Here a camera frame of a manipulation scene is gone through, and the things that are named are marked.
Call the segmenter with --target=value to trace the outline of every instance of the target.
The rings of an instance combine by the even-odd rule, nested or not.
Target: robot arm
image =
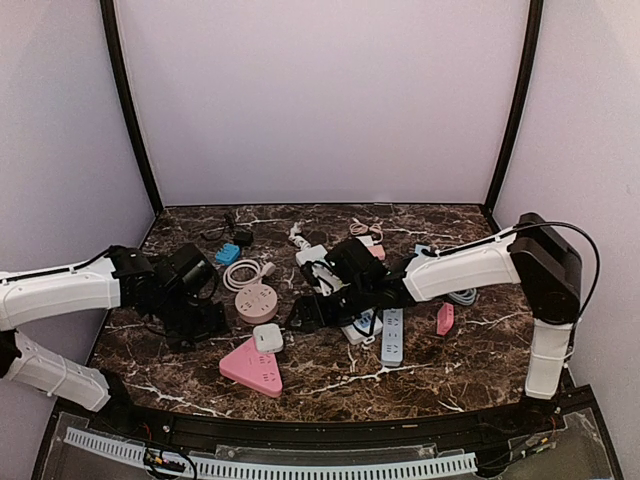
[[[343,283],[329,297],[299,298],[289,326],[313,331],[344,326],[369,308],[404,308],[435,297],[501,283],[520,283],[534,315],[528,396],[555,395],[580,312],[580,256],[536,214],[523,215],[519,228],[447,249],[425,252],[391,270],[357,239],[337,245],[326,260]]]
[[[130,306],[160,318],[169,348],[184,351],[226,328],[220,306],[198,297],[216,275],[193,244],[170,257],[111,247],[79,265],[0,273],[0,378],[98,411],[122,390],[117,376],[67,360],[15,328],[63,313]]]

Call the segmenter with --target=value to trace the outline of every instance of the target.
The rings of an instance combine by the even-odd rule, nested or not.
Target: white panel
[[[165,203],[484,200],[526,0],[118,7]]]
[[[118,103],[100,5],[0,2],[0,270],[137,244],[152,220]],[[104,311],[25,325],[84,363]],[[31,478],[52,399],[0,380],[0,477]]]
[[[545,3],[530,95],[497,217],[538,211],[590,232],[603,270],[571,368],[591,383],[626,478],[640,478],[640,3]],[[586,264],[593,257],[574,235]]]

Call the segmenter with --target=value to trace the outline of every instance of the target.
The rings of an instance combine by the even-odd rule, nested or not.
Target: brown marble surface
[[[305,221],[304,236],[311,244],[327,249],[348,236],[354,218],[382,223],[391,262],[412,253],[417,242],[447,247],[491,233],[478,207],[464,205],[177,207],[160,216],[143,251],[171,253],[194,242],[213,260],[224,239],[204,241],[200,232],[220,231],[226,211],[254,233],[255,242],[243,258],[272,261],[278,267],[265,283],[280,298],[275,321],[281,325],[293,300],[310,293],[295,264],[297,249],[287,240],[296,221]],[[233,298],[223,286],[215,296],[227,305],[232,333],[187,354],[171,354],[163,338],[147,331],[133,311],[114,311],[91,365],[122,375],[140,405],[252,420],[404,419],[513,403],[522,392],[533,322],[519,286],[480,289],[474,306],[455,307],[456,323],[445,338],[435,334],[441,299],[406,309],[404,362],[398,368],[381,367],[379,338],[370,346],[352,346],[339,329],[310,335],[285,331],[285,351],[277,354],[284,390],[277,399],[218,371],[220,359],[251,335],[252,327],[237,317]]]

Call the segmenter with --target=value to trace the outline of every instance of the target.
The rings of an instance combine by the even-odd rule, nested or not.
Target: pink object
[[[252,338],[220,360],[220,373],[269,397],[282,394],[282,379],[273,353],[260,353]]]
[[[453,305],[445,303],[438,312],[438,335],[446,335],[453,327]]]
[[[386,257],[386,253],[384,253],[384,248],[382,248],[382,245],[373,245],[372,247],[367,248],[373,254],[373,256],[378,257],[379,260],[384,260],[384,258]]]

